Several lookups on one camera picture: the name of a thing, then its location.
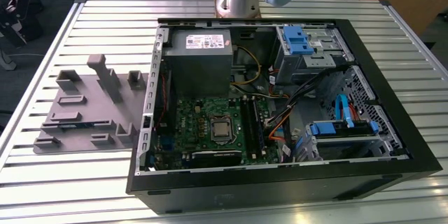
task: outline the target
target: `motherboard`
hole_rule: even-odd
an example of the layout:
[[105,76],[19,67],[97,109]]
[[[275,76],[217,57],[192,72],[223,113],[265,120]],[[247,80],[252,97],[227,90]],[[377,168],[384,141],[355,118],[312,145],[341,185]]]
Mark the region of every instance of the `motherboard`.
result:
[[277,163],[276,145],[265,144],[261,127],[268,117],[265,98],[180,99],[176,132],[159,138],[157,168]]

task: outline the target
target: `aluminum slatted table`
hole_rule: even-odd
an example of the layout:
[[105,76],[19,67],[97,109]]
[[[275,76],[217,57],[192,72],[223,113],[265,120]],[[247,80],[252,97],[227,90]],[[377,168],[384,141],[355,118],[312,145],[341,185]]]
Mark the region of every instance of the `aluminum slatted table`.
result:
[[[308,0],[283,8],[261,2],[260,7],[263,17],[352,21],[441,166],[448,168],[447,70],[393,8],[376,1]],[[36,155],[32,144],[56,96],[56,74],[63,69],[93,73],[85,65],[88,54],[105,54],[116,73],[148,72],[159,17],[213,17],[213,0],[88,0],[73,4],[0,138],[0,223],[448,221],[445,170],[363,200],[160,217],[124,192],[131,150]]]

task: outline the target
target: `cpu socket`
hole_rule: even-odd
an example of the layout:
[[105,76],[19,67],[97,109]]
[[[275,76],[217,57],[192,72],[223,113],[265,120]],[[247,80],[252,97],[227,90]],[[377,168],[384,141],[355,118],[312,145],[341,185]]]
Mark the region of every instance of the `cpu socket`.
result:
[[212,141],[219,145],[225,145],[233,140],[232,119],[228,116],[213,116],[209,120]]

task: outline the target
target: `floor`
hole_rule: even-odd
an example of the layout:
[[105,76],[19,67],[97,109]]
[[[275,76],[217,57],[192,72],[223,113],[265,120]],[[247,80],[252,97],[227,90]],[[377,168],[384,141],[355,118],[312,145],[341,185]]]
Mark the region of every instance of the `floor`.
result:
[[[41,2],[45,9],[37,18],[44,27],[44,35],[19,49],[4,38],[0,38],[0,46],[9,55],[44,55],[47,53],[73,0],[41,0]],[[429,25],[421,39],[424,42],[436,42],[432,52],[444,66],[448,67],[448,23],[443,21],[441,17]],[[43,57],[20,55],[11,58],[17,64],[16,70],[5,71],[0,69],[0,110],[8,111],[13,111],[19,104]],[[7,124],[8,118],[9,116],[0,114],[0,125]]]

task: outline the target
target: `ram slot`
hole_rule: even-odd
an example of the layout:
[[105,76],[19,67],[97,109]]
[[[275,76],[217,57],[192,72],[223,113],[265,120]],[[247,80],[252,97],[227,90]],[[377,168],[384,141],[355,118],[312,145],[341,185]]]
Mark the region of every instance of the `ram slot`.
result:
[[245,98],[241,99],[240,111],[245,141],[245,153],[249,159],[256,159],[261,156],[261,148],[259,143],[257,117],[253,100]]
[[253,100],[253,111],[255,111],[255,121],[256,121],[256,129],[257,129],[257,140],[260,145],[260,154],[264,155],[264,136],[263,136],[263,125],[260,121],[260,113],[257,108],[257,101]]

